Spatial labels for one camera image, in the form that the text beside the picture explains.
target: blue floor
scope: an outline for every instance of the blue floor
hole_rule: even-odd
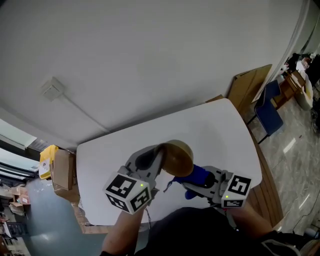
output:
[[[31,205],[26,223],[29,236],[24,242],[32,256],[99,256],[105,234],[82,234],[74,210],[67,200],[54,193],[50,180],[27,184]],[[145,246],[148,232],[139,234],[137,249]]]

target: marble floor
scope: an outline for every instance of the marble floor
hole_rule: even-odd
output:
[[[254,116],[253,107],[246,121]],[[291,233],[294,228],[296,234],[303,234],[320,210],[320,196],[317,198],[320,191],[320,137],[311,127],[310,111],[302,110],[294,98],[278,113],[284,125],[260,147],[273,175],[283,210],[284,219],[277,228],[286,233]],[[257,118],[249,128],[257,141],[266,134]]]

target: wooden floor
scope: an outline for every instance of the wooden floor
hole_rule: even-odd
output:
[[[249,132],[259,156],[262,182],[251,189],[248,196],[248,202],[263,218],[271,223],[272,227],[274,227],[284,218],[279,195],[264,154],[262,153],[256,138],[250,130]]]

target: chair leg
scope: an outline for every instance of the chair leg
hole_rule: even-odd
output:
[[[262,140],[260,140],[259,142],[258,142],[258,144],[260,144],[261,142],[263,142],[266,138],[268,138],[269,137],[269,135],[267,134],[266,136],[264,136],[263,137],[263,139]]]
[[[249,125],[256,117],[257,117],[257,115],[255,114],[255,115],[250,119],[250,121],[247,122],[246,124]]]

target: wall outlet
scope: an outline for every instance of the wall outlet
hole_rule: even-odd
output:
[[[61,96],[64,91],[65,87],[55,77],[52,77],[41,87],[41,95],[51,102]]]

